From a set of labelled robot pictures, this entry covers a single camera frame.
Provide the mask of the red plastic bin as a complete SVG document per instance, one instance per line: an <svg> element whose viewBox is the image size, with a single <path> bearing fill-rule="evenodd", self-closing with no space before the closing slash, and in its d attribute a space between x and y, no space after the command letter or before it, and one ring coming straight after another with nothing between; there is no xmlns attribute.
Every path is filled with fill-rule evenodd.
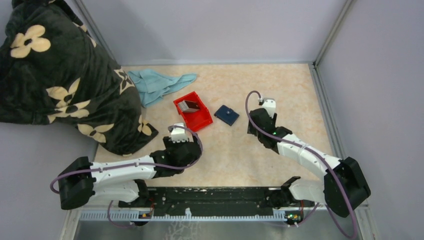
<svg viewBox="0 0 424 240"><path fill-rule="evenodd" d="M198 110L193 112L183 111L179 107L179 104L184 101L195 103L198 107ZM173 101L173 104L175 105L178 114L181 115L183 121L185 122L185 125L194 132L202 130L213 123L209 109L205 106L205 104L202 102L201 98L195 91L192 91L180 98L177 98Z"/></svg>

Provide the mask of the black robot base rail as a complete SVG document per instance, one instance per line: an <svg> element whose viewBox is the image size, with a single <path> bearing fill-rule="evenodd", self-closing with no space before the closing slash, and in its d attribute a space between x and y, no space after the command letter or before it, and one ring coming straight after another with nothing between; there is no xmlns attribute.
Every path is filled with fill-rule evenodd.
<svg viewBox="0 0 424 240"><path fill-rule="evenodd" d="M148 187L136 181L140 196L120 208L145 208L151 221L264 221L298 224L309 200L295 200L281 187Z"/></svg>

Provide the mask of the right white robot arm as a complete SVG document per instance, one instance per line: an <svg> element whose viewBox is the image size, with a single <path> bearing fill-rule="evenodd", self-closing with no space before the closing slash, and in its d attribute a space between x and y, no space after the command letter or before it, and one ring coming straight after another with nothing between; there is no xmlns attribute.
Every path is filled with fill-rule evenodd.
<svg viewBox="0 0 424 240"><path fill-rule="evenodd" d="M264 108L249 111L248 118L248 134L257 137L265 148L295 161L318 178L291 177L272 198L276 207L311 201L325 204L332 213L346 218L371 195L362 169L354 158L340 159L317 150L291 130L276 126L277 115L269 116Z"/></svg>

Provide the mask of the navy leather card holder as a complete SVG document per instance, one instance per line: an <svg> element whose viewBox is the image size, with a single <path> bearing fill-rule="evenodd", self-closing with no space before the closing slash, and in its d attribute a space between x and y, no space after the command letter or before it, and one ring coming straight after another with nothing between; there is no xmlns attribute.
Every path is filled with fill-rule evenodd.
<svg viewBox="0 0 424 240"><path fill-rule="evenodd" d="M232 108L229 108L226 105L222 105L214 113L214 116L229 126L232 126L236 120L239 118L239 114L235 112Z"/></svg>

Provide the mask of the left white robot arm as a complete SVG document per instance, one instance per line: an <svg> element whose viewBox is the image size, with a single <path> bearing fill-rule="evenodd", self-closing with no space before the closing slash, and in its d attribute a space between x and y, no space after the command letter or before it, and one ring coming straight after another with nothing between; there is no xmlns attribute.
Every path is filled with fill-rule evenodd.
<svg viewBox="0 0 424 240"><path fill-rule="evenodd" d="M149 203L145 180L172 177L194 165L203 153L197 135L182 142L164 137L164 150L117 162L91 162L83 156L74 160L51 183L63 210L80 208L95 201L120 201L138 207Z"/></svg>

